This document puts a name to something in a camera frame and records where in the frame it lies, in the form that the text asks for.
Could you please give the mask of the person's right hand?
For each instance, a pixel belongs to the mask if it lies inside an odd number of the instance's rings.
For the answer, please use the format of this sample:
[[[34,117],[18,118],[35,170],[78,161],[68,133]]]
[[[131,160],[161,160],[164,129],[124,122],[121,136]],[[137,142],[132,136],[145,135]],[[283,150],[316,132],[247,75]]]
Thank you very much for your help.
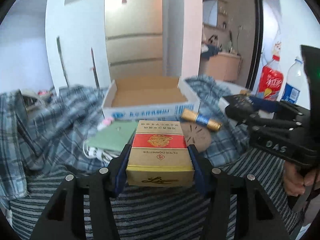
[[[306,186],[311,186],[314,181],[319,182],[317,170],[312,170],[303,177],[298,173],[293,163],[285,161],[283,168],[284,190],[289,196],[297,197],[298,195],[303,195]]]

